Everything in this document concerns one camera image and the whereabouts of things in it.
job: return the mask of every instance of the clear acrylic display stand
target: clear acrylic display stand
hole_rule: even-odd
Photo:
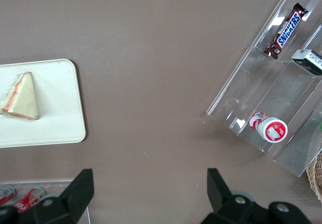
[[[274,60],[263,51],[296,3],[308,13],[278,60]],[[322,149],[322,76],[313,75],[292,61],[291,56],[298,49],[322,54],[322,0],[281,0],[207,114],[300,176]],[[288,126],[287,137],[279,143],[262,139],[249,126],[255,112],[283,120]]]
[[[11,199],[6,205],[13,205],[16,201],[24,197],[34,187],[41,187],[46,191],[46,197],[59,196],[66,187],[72,182],[72,180],[62,181],[28,181],[28,182],[5,182],[0,184],[8,184],[15,188],[16,196]],[[83,215],[78,221],[78,224],[91,224],[88,207],[84,211]]]

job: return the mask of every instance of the black clamp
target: black clamp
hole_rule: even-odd
[[[93,195],[93,170],[84,169],[59,197],[46,198],[19,214],[14,206],[0,207],[0,224],[75,224]]]
[[[202,224],[311,224],[303,212],[287,202],[265,209],[242,195],[233,195],[217,169],[208,169],[207,192],[213,209]]]

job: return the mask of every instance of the candy bar wrapper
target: candy bar wrapper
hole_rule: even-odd
[[[322,76],[322,56],[312,49],[299,49],[292,60],[312,74]]]
[[[274,59],[277,59],[278,55],[281,53],[283,47],[285,46],[287,40],[291,37],[292,33],[295,31],[295,28],[301,21],[302,17],[307,12],[308,11],[305,8],[303,8],[299,3],[295,4],[293,10],[278,30],[276,36],[273,39],[273,42],[270,46],[267,47],[264,53]]]

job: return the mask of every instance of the wicker basket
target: wicker basket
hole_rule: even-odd
[[[306,170],[311,189],[322,202],[322,152]]]

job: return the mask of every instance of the metal screw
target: metal screw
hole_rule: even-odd
[[[281,212],[289,212],[290,209],[284,204],[277,204],[277,209]]]
[[[52,199],[47,199],[42,203],[42,206],[50,206],[53,202]]]
[[[246,200],[245,200],[243,197],[241,197],[241,196],[237,196],[237,197],[235,198],[235,201],[236,201],[238,204],[245,204],[245,203],[246,203]]]
[[[0,215],[5,215],[8,213],[8,209],[0,210]]]

